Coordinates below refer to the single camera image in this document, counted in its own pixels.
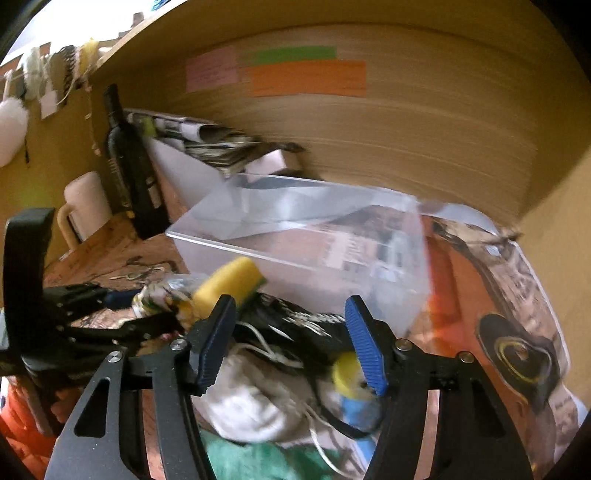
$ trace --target pink sticky note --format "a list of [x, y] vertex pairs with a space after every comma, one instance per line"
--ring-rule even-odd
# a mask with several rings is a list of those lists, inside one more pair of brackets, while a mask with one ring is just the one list
[[232, 46], [187, 59], [187, 93], [236, 82], [238, 61]]

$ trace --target transparent container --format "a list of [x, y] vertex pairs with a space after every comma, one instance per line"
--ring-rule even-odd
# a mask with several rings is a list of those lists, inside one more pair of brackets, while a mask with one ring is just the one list
[[417, 200], [393, 190], [238, 174], [167, 235], [191, 273], [246, 255], [267, 279], [261, 291], [339, 314], [361, 295], [396, 335], [430, 291]]

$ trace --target wine bottle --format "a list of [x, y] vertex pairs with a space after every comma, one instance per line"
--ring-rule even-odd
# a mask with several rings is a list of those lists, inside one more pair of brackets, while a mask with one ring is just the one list
[[170, 225], [166, 205], [142, 138], [125, 119], [116, 84], [105, 89], [104, 98], [111, 126], [106, 139], [111, 173], [121, 205], [138, 236], [145, 240]]

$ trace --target silver bolt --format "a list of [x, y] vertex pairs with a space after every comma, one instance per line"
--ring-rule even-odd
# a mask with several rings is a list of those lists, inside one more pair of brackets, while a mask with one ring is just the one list
[[460, 360], [462, 362], [464, 362], [465, 364], [472, 364], [474, 363], [474, 355], [472, 355], [470, 352], [460, 352]]
[[394, 346], [401, 352], [408, 352], [413, 347], [413, 343], [410, 340], [406, 340], [406, 338], [399, 338], [396, 340]]
[[186, 346], [187, 341], [184, 338], [177, 338], [170, 343], [170, 348], [175, 352], [178, 352], [179, 350], [185, 350]]
[[115, 364], [122, 358], [123, 354], [119, 350], [115, 350], [114, 352], [111, 352], [109, 355], [107, 355], [107, 361], [110, 364]]

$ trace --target stack of magazines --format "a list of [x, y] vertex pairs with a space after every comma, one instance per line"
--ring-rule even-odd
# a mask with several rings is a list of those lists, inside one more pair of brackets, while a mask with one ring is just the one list
[[125, 109], [127, 121], [142, 135], [154, 137], [207, 165], [226, 178], [244, 170], [251, 161], [277, 148], [300, 151], [295, 144], [268, 143], [233, 128], [189, 116]]

